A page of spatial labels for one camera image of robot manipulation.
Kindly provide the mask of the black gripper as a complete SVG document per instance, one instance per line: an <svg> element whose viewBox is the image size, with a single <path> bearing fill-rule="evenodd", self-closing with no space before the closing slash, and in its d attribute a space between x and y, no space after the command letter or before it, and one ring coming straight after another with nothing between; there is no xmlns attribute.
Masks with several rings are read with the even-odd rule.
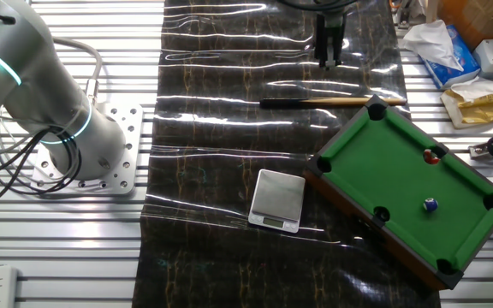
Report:
<svg viewBox="0 0 493 308"><path fill-rule="evenodd" d="M316 58L319 67L326 68L328 60L327 43L331 42L332 65L341 65L343 38L346 26L346 14L344 12L317 13L316 25Z"/></svg>

